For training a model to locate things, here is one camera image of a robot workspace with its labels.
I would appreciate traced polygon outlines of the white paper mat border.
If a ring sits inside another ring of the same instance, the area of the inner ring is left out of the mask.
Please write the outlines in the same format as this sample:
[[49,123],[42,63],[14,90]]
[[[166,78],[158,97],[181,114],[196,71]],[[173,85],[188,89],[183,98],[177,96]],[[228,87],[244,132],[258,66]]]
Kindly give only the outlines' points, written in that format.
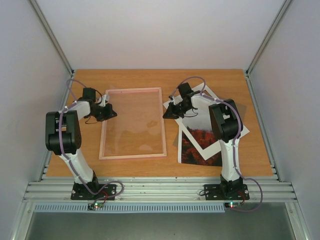
[[[202,90],[204,86],[204,83],[201,83],[195,87],[192,88],[193,91],[200,91]],[[209,96],[212,98],[218,98],[216,94],[208,87],[206,86],[204,88],[204,93],[208,93]],[[180,95],[173,97],[173,103],[177,104],[182,101],[182,97]],[[176,123],[179,125],[179,134],[178,134],[178,162],[182,162],[182,133],[190,140],[192,145],[195,147],[197,152],[201,155],[201,157],[206,161],[212,156],[218,154],[221,152],[221,146],[218,141],[215,141],[214,143],[209,144],[208,147],[204,147],[200,145],[200,140],[197,140],[195,136],[192,135],[191,130],[202,130],[205,131],[205,133],[211,133],[212,126],[211,126],[211,120],[208,110],[198,109],[194,110],[196,113],[198,113],[197,116],[194,117],[184,117],[184,118],[178,118],[175,119]],[[248,134],[250,131],[248,128],[244,125],[243,130],[241,131],[240,137],[242,138],[246,134]]]

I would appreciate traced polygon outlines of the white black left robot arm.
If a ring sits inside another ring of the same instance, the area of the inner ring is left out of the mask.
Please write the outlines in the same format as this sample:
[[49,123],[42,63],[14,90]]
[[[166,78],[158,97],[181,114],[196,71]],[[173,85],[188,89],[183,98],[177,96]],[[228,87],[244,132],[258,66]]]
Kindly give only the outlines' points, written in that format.
[[82,190],[89,199],[96,199],[101,187],[95,172],[89,167],[81,150],[82,135],[80,120],[95,118],[104,122],[117,116],[109,103],[109,95],[100,95],[91,87],[85,87],[82,97],[61,111],[51,111],[45,116],[45,146],[59,156],[68,166],[74,177],[74,186]]

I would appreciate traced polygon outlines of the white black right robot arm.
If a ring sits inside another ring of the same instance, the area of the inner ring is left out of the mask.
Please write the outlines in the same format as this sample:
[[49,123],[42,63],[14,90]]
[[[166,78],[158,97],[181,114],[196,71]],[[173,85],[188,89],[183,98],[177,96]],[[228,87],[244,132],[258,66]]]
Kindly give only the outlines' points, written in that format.
[[243,188],[239,168],[239,141],[249,131],[243,125],[232,99],[222,100],[202,83],[190,87],[181,83],[164,103],[164,119],[173,119],[204,160],[221,154],[219,191],[223,198],[234,197]]

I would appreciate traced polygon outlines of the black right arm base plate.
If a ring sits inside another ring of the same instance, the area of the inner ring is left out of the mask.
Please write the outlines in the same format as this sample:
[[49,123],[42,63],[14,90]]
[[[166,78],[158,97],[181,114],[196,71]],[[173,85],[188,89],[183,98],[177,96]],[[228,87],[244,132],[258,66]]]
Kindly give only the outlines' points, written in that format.
[[240,201],[249,200],[249,190],[246,184],[242,184],[232,190],[223,189],[219,184],[205,184],[203,192],[207,201]]

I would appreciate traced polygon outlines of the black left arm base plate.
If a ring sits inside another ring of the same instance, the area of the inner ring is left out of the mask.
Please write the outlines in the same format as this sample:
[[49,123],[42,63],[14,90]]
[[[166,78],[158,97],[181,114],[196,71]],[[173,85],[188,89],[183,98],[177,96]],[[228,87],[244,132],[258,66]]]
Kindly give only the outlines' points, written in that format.
[[83,184],[74,183],[71,191],[71,200],[81,200],[81,201],[93,201],[99,198],[102,198],[103,200],[106,198],[107,200],[114,200],[115,194],[117,193],[117,185],[116,184],[108,184],[105,186],[101,191],[100,188],[103,186],[103,184],[98,185],[88,185],[90,190],[93,193],[92,194]]

